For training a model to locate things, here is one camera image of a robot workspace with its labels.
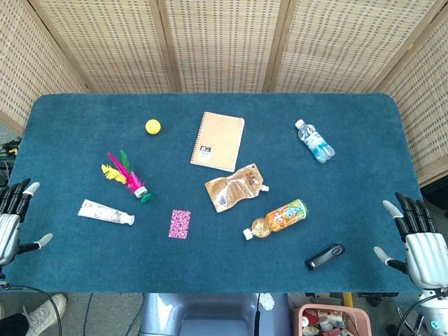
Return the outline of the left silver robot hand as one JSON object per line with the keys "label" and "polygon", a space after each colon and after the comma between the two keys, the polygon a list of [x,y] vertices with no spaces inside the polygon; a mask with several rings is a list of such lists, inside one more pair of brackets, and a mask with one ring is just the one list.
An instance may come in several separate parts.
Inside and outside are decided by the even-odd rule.
{"label": "left silver robot hand", "polygon": [[48,233],[38,241],[21,244],[22,224],[29,208],[29,203],[40,183],[30,183],[26,178],[21,183],[1,187],[1,269],[10,264],[16,255],[42,249],[53,238]]}

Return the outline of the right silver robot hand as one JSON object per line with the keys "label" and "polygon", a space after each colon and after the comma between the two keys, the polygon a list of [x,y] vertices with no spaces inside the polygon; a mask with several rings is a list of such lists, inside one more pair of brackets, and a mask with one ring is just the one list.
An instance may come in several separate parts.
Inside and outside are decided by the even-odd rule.
{"label": "right silver robot hand", "polygon": [[389,256],[381,247],[374,247],[378,259],[386,266],[409,275],[424,290],[447,287],[447,243],[438,232],[429,208],[419,199],[395,193],[397,208],[388,200],[382,202],[397,227],[405,250],[405,261]]}

